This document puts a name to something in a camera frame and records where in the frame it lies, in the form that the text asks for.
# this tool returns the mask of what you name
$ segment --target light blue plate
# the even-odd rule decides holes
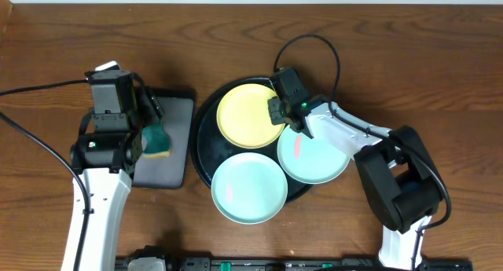
[[[227,218],[241,224],[271,219],[288,194],[285,173],[271,158],[241,153],[228,158],[211,181],[211,196]]]
[[[277,158],[290,177],[313,185],[339,176],[350,159],[327,141],[310,139],[290,126],[283,130],[277,143]]]

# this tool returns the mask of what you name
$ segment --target black round plate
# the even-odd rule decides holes
[[[196,114],[192,132],[190,133],[190,155],[197,173],[208,187],[211,187],[211,180],[218,166],[236,154],[255,152],[263,154],[279,164],[277,160],[278,138],[270,145],[262,148],[246,149],[227,141],[218,129],[216,118],[220,100],[234,87],[246,83],[257,83],[271,87],[270,80],[267,77],[251,77],[231,82],[213,93]],[[312,186],[294,180],[286,172],[285,176],[288,183],[287,203],[301,197]]]

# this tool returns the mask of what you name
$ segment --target pink mark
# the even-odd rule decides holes
[[[300,142],[302,140],[302,135],[298,135],[296,138],[295,150],[293,152],[294,157],[299,158],[300,156]]]
[[[230,200],[233,199],[233,188],[227,184],[227,194],[226,194],[226,200],[227,202],[230,202]]]

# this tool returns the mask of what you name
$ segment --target wood surface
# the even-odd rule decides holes
[[[0,0],[0,44],[2,44],[3,35],[6,32],[12,7],[13,5],[9,0]]]
[[[269,75],[277,51],[302,33],[339,49],[336,100],[380,126],[407,124],[423,138],[448,186],[451,219],[428,230],[423,254],[503,266],[503,9],[452,5],[16,5],[0,49],[0,89],[61,82],[109,60],[152,86],[193,88],[197,106],[220,86]],[[298,42],[281,65],[298,66],[328,94],[325,46]],[[68,158],[88,86],[15,94],[0,108]],[[61,267],[72,178],[50,154],[0,123],[0,269]],[[443,204],[435,219],[441,217]],[[376,256],[382,226],[350,163],[260,225],[222,216],[192,160],[179,190],[133,189],[118,255],[161,244],[175,255],[268,258]]]

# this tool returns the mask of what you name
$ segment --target yellow plate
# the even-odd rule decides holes
[[[231,89],[218,105],[218,129],[227,141],[242,148],[270,144],[285,127],[270,121],[267,100],[275,96],[274,90],[255,83]]]

